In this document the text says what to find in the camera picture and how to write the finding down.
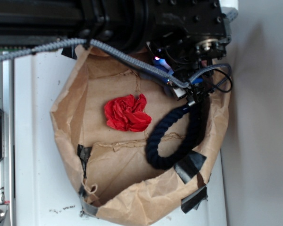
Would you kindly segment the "black gripper body with electronics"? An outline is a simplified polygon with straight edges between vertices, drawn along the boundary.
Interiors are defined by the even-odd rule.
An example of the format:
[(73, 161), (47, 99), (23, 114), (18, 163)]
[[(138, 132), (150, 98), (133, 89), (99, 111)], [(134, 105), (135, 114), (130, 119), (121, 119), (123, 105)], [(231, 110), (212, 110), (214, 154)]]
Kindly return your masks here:
[(226, 55), (231, 36), (192, 36), (175, 39), (173, 36), (147, 41), (157, 72), (149, 72), (146, 79), (161, 85), (168, 95), (189, 102), (201, 102), (215, 91), (229, 93), (233, 88), (229, 64), (214, 64), (214, 59)]

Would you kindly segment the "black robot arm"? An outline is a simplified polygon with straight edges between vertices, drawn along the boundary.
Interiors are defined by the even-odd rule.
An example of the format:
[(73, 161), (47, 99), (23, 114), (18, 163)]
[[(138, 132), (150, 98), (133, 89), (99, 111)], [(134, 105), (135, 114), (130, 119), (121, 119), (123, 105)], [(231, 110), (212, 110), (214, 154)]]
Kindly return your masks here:
[(218, 0), (0, 0), (0, 62), (82, 45), (201, 102), (231, 41)]

